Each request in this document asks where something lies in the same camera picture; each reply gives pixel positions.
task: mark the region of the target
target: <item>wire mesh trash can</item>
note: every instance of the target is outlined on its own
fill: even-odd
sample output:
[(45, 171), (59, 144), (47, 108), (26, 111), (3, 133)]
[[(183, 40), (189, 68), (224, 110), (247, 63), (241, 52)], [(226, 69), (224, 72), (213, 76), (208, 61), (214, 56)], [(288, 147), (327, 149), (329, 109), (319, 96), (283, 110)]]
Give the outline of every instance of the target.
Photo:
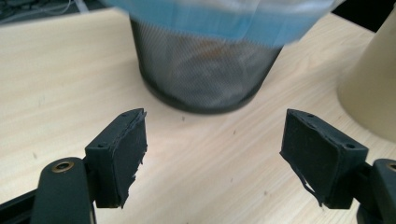
[(186, 35), (131, 20), (142, 78), (163, 102), (216, 114), (247, 104), (281, 48)]

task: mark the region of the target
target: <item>wooden table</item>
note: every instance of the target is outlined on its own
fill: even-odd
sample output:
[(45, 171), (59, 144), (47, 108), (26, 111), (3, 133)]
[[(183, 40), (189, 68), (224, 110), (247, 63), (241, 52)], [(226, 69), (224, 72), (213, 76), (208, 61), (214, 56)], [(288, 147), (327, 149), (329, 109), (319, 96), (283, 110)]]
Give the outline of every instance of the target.
[(114, 9), (0, 27), (0, 203), (36, 188), (47, 164), (84, 157), (118, 114), (144, 107), (148, 153), (124, 209), (99, 223), (356, 223), (330, 210), (280, 157), (287, 108), (313, 113), (396, 159), (396, 144), (364, 130), (339, 105), (337, 80), (373, 37), (327, 15), (290, 44), (254, 100), (201, 116), (164, 105), (143, 85), (128, 17)]

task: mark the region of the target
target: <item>cream colored object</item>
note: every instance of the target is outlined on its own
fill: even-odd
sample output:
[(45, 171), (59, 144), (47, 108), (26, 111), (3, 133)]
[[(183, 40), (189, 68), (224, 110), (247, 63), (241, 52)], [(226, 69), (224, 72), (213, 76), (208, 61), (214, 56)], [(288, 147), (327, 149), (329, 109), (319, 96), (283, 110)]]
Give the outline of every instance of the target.
[(358, 123), (396, 142), (396, 9), (341, 79), (338, 97)]
[(121, 209), (100, 224), (340, 224), (279, 155), (287, 108), (318, 115), (396, 160), (339, 105), (336, 79), (373, 33), (334, 15), (282, 49), (262, 88), (233, 113), (199, 116), (158, 101), (139, 75), (128, 15), (115, 10), (0, 26), (0, 203), (36, 188), (41, 170), (84, 147), (118, 114), (148, 112), (148, 152)]

